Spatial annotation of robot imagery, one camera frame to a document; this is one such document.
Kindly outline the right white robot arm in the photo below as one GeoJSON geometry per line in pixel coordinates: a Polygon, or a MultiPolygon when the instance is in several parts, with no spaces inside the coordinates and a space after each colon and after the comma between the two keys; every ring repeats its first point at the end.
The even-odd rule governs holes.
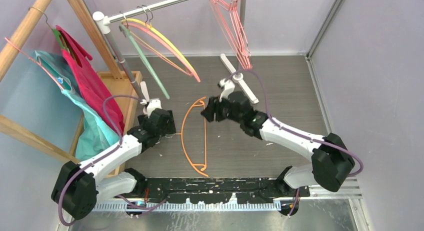
{"type": "Polygon", "coordinates": [[[288,166],[278,176],[277,189],[283,196],[291,196],[298,188],[311,185],[338,192],[355,167],[353,157],[345,152],[347,148],[338,135],[312,134],[270,118],[254,109],[241,91],[227,98],[211,96],[201,115],[208,122],[234,121],[248,136],[279,144],[306,158],[309,164],[288,166]]]}

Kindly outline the orange plastic hanger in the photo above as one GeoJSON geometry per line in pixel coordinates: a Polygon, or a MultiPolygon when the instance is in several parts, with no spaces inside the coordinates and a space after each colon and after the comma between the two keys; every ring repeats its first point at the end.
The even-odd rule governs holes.
{"type": "Polygon", "coordinates": [[[182,124],[181,124],[181,128],[180,128],[180,132],[176,133],[175,135],[180,136],[180,143],[181,143],[181,148],[182,151],[184,153],[185,158],[187,159],[188,163],[190,164],[190,166],[200,175],[202,175],[203,177],[208,178],[209,175],[205,173],[207,167],[208,167],[208,133],[207,133],[207,120],[206,118],[203,118],[203,132],[204,132],[204,161],[203,163],[193,163],[187,150],[186,150],[186,146],[185,146],[185,141],[184,141],[184,129],[185,129],[185,124],[187,121],[187,118],[190,114],[190,112],[194,109],[194,108],[206,108],[206,102],[205,99],[207,97],[203,96],[199,99],[197,99],[195,102],[193,102],[191,104],[191,106],[188,108],[187,112],[184,115],[184,118],[182,120],[182,124]]]}

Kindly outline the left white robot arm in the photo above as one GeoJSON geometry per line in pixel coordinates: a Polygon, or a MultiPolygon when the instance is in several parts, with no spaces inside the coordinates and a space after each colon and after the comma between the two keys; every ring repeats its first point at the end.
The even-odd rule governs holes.
{"type": "Polygon", "coordinates": [[[85,218],[97,203],[117,197],[145,194],[147,181],[143,174],[127,168],[118,175],[108,174],[147,149],[166,135],[176,132],[172,110],[156,108],[150,115],[139,115],[139,125],[96,156],[80,163],[68,161],[58,174],[51,199],[75,220],[85,218]]]}

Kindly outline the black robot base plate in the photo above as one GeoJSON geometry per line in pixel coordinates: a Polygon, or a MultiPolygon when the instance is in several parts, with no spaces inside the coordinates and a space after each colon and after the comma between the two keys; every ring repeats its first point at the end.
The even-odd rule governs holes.
{"type": "Polygon", "coordinates": [[[146,208],[164,201],[158,211],[278,211],[286,216],[296,214],[300,199],[311,195],[307,186],[290,188],[281,177],[147,178],[133,168],[125,172],[136,185],[124,197],[146,208]]]}

